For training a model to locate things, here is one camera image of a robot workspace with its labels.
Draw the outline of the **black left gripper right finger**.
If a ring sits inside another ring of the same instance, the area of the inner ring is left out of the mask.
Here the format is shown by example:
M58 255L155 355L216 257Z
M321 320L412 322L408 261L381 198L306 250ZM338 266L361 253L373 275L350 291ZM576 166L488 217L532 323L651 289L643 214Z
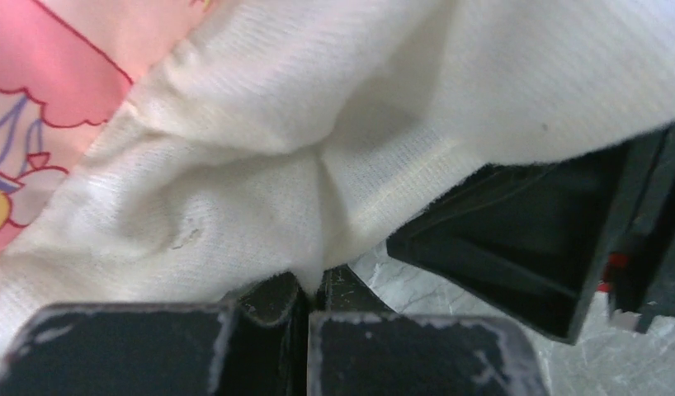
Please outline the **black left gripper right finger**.
M326 271L309 317L310 395L547 395L512 320L401 314L348 266Z

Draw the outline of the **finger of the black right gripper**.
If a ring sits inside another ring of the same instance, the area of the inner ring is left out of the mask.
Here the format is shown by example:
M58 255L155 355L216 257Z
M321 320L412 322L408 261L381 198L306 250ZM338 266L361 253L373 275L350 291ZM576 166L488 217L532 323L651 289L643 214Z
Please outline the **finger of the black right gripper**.
M392 234L387 252L572 344L627 153L620 145L551 165L483 167Z
M656 318L675 318L675 124L659 136L657 157L607 275L613 326L646 334Z

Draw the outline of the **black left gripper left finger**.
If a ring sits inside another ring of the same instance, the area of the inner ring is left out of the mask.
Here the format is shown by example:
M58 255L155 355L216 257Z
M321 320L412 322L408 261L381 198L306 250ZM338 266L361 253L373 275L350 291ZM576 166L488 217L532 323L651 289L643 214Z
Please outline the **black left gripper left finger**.
M291 274L210 304L52 304L9 347L0 395L301 395L308 310Z

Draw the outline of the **pink unicorn print mattress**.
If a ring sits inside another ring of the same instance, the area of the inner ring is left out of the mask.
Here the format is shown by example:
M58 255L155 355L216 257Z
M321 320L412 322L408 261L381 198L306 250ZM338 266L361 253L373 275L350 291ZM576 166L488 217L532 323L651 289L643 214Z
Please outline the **pink unicorn print mattress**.
M0 254L0 357L62 301L315 289L488 164L675 121L675 1L231 1Z

